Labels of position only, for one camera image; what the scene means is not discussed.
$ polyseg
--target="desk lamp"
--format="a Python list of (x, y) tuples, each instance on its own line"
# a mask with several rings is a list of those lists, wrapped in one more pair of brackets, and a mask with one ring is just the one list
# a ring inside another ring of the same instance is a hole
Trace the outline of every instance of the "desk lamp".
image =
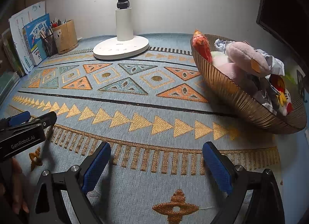
[(93, 49), (96, 58), (113, 60), (138, 55), (149, 47), (148, 39), (133, 35), (129, 0), (118, 0), (116, 9), (117, 37), (97, 44)]

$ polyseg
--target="blue gripper pad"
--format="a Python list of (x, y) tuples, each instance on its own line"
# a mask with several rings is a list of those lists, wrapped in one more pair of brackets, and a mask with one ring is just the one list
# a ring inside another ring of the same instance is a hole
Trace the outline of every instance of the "blue gripper pad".
[(111, 146), (106, 142), (102, 150), (99, 152), (95, 160), (91, 163), (84, 175), (84, 183), (81, 188), (86, 195), (88, 192), (94, 190), (101, 174), (109, 161), (111, 156)]
[(30, 119), (30, 112), (28, 111), (24, 111), (22, 113), (19, 113), (15, 116), (12, 116), (10, 118), (10, 121), (9, 121), (9, 127), (10, 126), (16, 126), (16, 125), (20, 125), (24, 122), (28, 122)]
[(209, 167), (220, 190), (230, 194), (233, 191), (233, 187), (231, 184), (231, 175), (228, 170), (226, 170), (225, 166), (207, 143), (203, 145), (202, 151), (204, 161)]

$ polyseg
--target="wooden pen holder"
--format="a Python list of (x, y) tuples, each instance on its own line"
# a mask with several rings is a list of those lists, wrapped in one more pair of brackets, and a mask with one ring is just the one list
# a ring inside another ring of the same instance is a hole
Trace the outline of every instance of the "wooden pen holder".
[(73, 20), (53, 28), (53, 34), (58, 54), (67, 53), (78, 46)]

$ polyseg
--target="white wall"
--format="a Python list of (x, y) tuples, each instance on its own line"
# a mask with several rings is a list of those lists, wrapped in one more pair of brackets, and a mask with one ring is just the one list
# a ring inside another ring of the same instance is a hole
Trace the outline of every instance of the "white wall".
[[(41, 0), (26, 0), (26, 6)], [(74, 19), (77, 37), (115, 34), (117, 0), (45, 0), (46, 12)], [(256, 24), (260, 0), (130, 0), (135, 34), (190, 33), (197, 28), (246, 40), (280, 59), (290, 51)], [(20, 9), (24, 0), (20, 0)]]

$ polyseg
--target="pen holder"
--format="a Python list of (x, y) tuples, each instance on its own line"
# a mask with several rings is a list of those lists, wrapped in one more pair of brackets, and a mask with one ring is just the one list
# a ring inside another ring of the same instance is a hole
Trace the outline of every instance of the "pen holder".
[(53, 34), (43, 39), (43, 46), (44, 46), (46, 55), (49, 57), (58, 53)]
[(53, 28), (58, 54), (67, 53), (78, 46), (74, 21), (67, 21), (65, 24)]

